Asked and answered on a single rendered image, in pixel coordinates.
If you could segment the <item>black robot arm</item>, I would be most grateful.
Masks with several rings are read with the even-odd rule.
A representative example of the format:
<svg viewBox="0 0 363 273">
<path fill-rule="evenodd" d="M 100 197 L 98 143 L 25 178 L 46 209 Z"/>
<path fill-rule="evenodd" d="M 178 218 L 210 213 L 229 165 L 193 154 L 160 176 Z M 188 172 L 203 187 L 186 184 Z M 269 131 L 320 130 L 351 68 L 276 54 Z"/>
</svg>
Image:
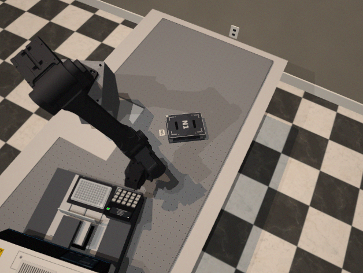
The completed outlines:
<svg viewBox="0 0 363 273">
<path fill-rule="evenodd" d="M 32 87 L 28 95 L 34 103 L 53 116 L 61 109 L 72 112 L 116 142 L 131 159 L 124 183 L 127 189 L 138 190 L 142 178 L 150 175 L 156 179 L 164 174 L 166 166 L 145 134 L 121 124 L 88 95 L 98 76 L 96 70 L 83 64 L 86 70 L 78 59 L 62 62 L 38 36 L 10 61 Z"/>
</svg>

